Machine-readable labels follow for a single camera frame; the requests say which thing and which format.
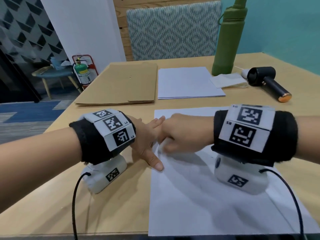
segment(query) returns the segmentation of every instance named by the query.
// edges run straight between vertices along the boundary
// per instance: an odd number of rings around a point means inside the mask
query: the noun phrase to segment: wooden stool leg
[[[60,84],[61,84],[62,89],[64,89],[64,86],[63,86],[63,84],[62,84],[61,77],[59,77],[59,81],[60,81]]]
[[[78,87],[78,85],[76,84],[76,82],[73,80],[72,76],[68,76],[68,78],[70,79],[70,81],[72,82],[72,84],[75,86],[75,88],[79,91],[79,93],[82,93],[82,89]]]
[[[46,80],[44,78],[42,78],[42,81],[43,81],[45,90],[47,91],[47,95],[48,95],[49,99],[52,100],[52,97],[51,97],[51,94],[50,94],[50,91],[49,91],[49,87],[48,87],[48,84],[47,84]]]

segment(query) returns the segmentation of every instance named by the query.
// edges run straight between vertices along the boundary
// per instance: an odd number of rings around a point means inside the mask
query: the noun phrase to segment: yellow label
[[[89,72],[88,69],[85,69],[84,71],[81,71],[79,72],[80,74],[83,74],[83,73],[86,73],[86,72]]]

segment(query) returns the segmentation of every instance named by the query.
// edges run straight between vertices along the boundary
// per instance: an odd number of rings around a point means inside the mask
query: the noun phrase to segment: forearm
[[[5,143],[0,152],[0,213],[82,157],[72,128]]]
[[[320,116],[298,116],[298,145],[295,157],[320,164]]]

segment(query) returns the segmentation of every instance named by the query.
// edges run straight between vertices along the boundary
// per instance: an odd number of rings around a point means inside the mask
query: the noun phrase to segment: wooden wall panel
[[[118,26],[122,38],[122,44],[127,61],[133,60],[131,43],[129,38],[126,12],[129,9],[156,8],[191,3],[202,3],[216,0],[113,0]]]

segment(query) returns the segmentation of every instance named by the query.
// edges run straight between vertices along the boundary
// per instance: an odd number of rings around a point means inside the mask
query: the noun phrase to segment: person's left arm
[[[131,147],[150,166],[162,170],[151,150],[158,125],[130,117],[136,128]],[[0,145],[0,213],[53,177],[81,161],[82,151],[73,128],[64,128]]]

